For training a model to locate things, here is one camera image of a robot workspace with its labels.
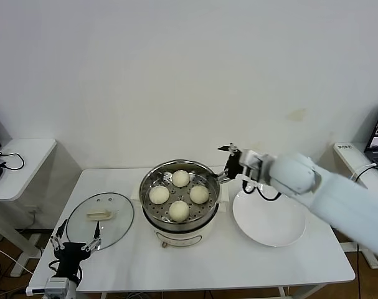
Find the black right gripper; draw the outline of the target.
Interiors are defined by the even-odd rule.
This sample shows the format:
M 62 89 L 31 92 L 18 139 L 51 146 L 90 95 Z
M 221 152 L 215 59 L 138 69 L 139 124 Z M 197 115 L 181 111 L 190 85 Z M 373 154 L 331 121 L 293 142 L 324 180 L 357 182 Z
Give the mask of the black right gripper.
M 218 183 L 227 183 L 236 178 L 238 174 L 243 173 L 243 166 L 240 165 L 240 157 L 242 152 L 233 143 L 223 145 L 217 148 L 219 151 L 229 152 L 229 158 L 222 172 L 215 175 Z

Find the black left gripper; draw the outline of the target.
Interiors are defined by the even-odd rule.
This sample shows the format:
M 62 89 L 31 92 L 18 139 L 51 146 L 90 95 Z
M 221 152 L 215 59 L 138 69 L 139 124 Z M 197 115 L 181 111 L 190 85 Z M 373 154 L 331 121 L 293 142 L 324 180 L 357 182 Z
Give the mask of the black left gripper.
M 55 234 L 50 236 L 50 243 L 54 249 L 54 257 L 58 261 L 54 277 L 81 279 L 82 268 L 80 262 L 88 259 L 91 256 L 91 252 L 100 248 L 102 242 L 100 237 L 100 222 L 97 222 L 93 239 L 88 244 L 75 242 L 64 242 L 62 244 L 66 225 L 67 219 L 57 228 Z

